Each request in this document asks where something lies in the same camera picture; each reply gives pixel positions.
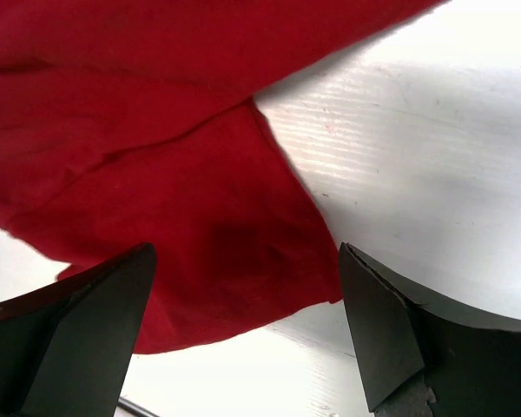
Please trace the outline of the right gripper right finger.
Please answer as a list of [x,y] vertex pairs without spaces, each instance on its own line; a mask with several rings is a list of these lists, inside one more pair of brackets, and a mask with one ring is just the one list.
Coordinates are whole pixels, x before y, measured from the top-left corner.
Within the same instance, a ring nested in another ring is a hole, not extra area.
[[521,416],[521,320],[453,300],[348,243],[338,264],[372,414]]

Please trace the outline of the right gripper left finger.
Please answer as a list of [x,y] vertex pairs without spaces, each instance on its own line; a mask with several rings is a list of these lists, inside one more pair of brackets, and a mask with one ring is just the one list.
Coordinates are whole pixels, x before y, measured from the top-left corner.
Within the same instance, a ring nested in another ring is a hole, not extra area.
[[157,256],[138,245],[0,302],[0,416],[111,416]]

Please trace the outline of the red t-shirt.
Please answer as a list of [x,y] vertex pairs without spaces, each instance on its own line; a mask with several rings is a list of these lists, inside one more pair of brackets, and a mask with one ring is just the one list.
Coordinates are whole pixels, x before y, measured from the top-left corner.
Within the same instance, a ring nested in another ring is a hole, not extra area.
[[341,298],[337,248],[254,95],[429,1],[0,1],[0,228],[71,276],[139,242],[135,350]]

